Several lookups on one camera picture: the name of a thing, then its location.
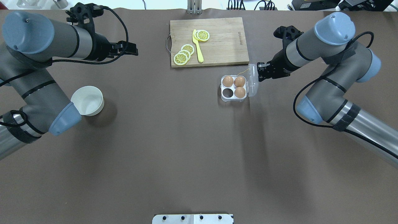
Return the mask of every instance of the white bracket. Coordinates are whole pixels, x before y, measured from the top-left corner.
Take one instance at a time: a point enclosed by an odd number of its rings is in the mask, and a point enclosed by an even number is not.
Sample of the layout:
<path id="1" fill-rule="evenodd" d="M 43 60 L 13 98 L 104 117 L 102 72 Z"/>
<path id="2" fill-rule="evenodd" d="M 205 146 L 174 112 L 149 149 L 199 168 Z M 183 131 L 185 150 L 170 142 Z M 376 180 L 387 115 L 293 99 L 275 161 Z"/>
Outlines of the white bracket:
<path id="1" fill-rule="evenodd" d="M 155 215 L 152 224 L 234 224 L 233 214 Z"/>
<path id="2" fill-rule="evenodd" d="M 202 0 L 188 0 L 188 14 L 202 14 Z"/>

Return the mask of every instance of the white bowl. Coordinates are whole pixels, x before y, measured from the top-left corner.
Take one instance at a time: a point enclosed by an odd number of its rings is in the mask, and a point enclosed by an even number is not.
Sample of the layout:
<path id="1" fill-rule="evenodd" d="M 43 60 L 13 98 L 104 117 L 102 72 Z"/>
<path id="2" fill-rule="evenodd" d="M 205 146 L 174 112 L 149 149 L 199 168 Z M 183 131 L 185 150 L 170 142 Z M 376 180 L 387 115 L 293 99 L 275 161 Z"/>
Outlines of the white bowl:
<path id="1" fill-rule="evenodd" d="M 84 116 L 98 114 L 104 105 L 102 92 L 95 86 L 84 86 L 76 90 L 70 100 L 79 113 Z"/>

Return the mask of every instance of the brown egg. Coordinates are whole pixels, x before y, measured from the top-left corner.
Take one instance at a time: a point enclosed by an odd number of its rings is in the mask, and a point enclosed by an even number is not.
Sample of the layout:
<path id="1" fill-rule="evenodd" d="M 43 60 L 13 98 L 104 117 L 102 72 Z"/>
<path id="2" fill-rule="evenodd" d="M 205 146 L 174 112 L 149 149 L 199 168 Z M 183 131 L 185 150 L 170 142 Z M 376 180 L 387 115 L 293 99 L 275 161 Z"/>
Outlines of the brown egg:
<path id="1" fill-rule="evenodd" d="M 243 98 L 246 95 L 246 90 L 243 87 L 238 87 L 235 90 L 235 96 L 238 98 Z"/>
<path id="2" fill-rule="evenodd" d="M 231 87 L 231 86 L 232 86 L 232 83 L 234 83 L 234 79 L 233 79 L 230 75 L 227 75 L 226 77 L 224 77 L 224 78 L 222 79 L 222 84 L 223 84 L 225 87 Z"/>
<path id="3" fill-rule="evenodd" d="M 235 81 L 234 84 L 236 87 L 240 87 L 240 86 L 244 86 L 245 85 L 245 78 L 242 76 L 238 76 Z"/>

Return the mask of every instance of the table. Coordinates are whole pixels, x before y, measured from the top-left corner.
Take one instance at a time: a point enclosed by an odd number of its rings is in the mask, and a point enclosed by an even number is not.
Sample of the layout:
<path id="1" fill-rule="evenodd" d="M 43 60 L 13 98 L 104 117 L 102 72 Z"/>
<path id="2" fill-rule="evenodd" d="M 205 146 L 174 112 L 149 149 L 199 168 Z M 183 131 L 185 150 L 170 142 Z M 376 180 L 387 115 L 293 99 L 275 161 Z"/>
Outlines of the table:
<path id="1" fill-rule="evenodd" d="M 9 11 L 0 11 L 0 22 Z M 65 21 L 61 11 L 38 11 Z M 398 222 L 398 170 L 334 130 L 292 112 L 295 94 L 326 65 L 266 80 L 243 102 L 220 99 L 220 78 L 245 66 L 170 67 L 170 20 L 243 17 L 251 63 L 282 48 L 279 26 L 310 29 L 330 12 L 116 10 L 139 56 L 109 65 L 48 68 L 70 97 L 98 87 L 105 107 L 62 135 L 45 134 L 0 161 L 0 223 L 151 223 L 155 214 L 230 213 L 237 224 Z M 398 14 L 349 13 L 357 34 L 373 31 L 379 74 L 346 98 L 394 128 Z M 110 41 L 124 39 L 114 16 L 95 19 Z M 360 40 L 364 45 L 369 37 Z M 24 105 L 0 88 L 0 114 Z"/>

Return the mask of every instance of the cutting board handle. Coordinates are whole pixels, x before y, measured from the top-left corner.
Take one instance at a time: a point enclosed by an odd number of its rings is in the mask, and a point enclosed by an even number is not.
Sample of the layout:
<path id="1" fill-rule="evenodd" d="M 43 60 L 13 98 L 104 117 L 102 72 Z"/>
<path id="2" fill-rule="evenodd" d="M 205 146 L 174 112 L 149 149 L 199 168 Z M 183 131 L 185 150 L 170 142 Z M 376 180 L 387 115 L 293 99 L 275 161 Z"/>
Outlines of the cutting board handle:
<path id="1" fill-rule="evenodd" d="M 166 49 L 169 51 L 170 55 L 172 54 L 172 36 L 169 33 L 169 36 L 166 38 Z"/>

